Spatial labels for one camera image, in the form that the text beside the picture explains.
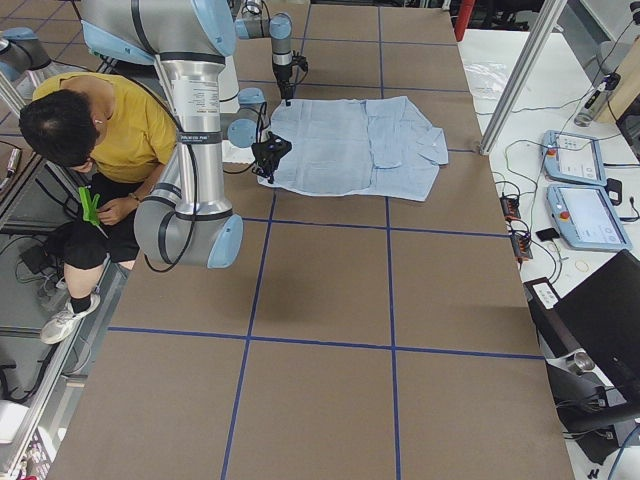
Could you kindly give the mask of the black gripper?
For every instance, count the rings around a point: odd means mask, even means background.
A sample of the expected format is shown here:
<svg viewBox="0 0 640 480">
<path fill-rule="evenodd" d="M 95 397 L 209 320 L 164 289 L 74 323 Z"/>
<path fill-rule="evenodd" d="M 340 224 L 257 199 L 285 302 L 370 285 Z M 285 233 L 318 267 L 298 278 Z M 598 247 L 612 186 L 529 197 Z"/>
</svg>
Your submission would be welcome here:
<svg viewBox="0 0 640 480">
<path fill-rule="evenodd" d="M 274 174 L 279 167 L 280 160 L 292 149 L 292 144 L 281 137 L 269 137 L 263 142 L 251 146 L 254 155 L 252 172 L 255 175 L 267 175 L 265 178 L 274 184 Z"/>
<path fill-rule="evenodd" d="M 274 76 L 281 98 L 285 100 L 286 106 L 291 106 L 291 101 L 295 92 L 295 83 L 292 81 L 292 65 L 274 65 Z"/>
</svg>

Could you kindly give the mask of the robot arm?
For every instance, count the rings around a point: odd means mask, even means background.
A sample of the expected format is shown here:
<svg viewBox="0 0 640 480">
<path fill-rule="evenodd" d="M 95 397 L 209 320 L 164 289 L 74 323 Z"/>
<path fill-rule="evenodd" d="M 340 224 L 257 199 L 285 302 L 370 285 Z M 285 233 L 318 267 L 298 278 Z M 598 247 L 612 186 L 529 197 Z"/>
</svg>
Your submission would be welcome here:
<svg viewBox="0 0 640 480">
<path fill-rule="evenodd" d="M 306 66 L 291 47 L 291 17 L 270 14 L 258 1 L 236 9 L 226 1 L 85 1 L 80 11 L 91 50 L 155 68 L 177 124 L 175 153 L 135 215 L 141 250 L 168 266 L 230 266 L 243 221 L 225 196 L 223 143 L 248 148 L 251 169 L 266 179 L 291 149 L 262 130 L 262 94 L 239 91 L 236 42 L 270 39 L 276 82 L 282 99 L 290 101 L 292 69 Z"/>
<path fill-rule="evenodd" d="M 234 21 L 239 39 L 264 39 L 271 42 L 272 70 L 281 99 L 287 105 L 293 99 L 294 51 L 292 20 L 286 13 L 271 15 L 265 1 L 241 1 Z"/>
</svg>

